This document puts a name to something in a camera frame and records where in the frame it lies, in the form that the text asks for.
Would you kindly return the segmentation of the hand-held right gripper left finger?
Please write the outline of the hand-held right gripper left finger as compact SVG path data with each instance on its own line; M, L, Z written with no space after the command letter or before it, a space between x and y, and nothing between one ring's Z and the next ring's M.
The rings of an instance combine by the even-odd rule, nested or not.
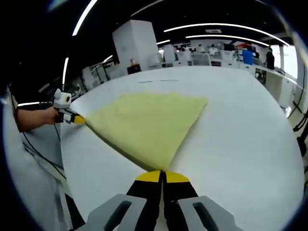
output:
M90 212L83 231L153 231L159 216L162 172L139 175L126 194L117 194Z

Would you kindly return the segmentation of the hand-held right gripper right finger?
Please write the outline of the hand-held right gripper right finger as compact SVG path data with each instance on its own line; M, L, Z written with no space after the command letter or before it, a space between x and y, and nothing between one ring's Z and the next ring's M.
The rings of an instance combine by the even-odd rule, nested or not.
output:
M163 173L164 216L170 231L240 231L234 216L207 196L199 196L182 174Z

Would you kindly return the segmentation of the person's left hand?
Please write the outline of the person's left hand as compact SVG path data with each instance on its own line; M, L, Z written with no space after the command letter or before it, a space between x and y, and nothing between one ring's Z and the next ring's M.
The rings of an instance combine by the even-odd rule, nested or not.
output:
M47 124L55 124L61 122L59 111L54 107L49 107L45 110L45 119Z

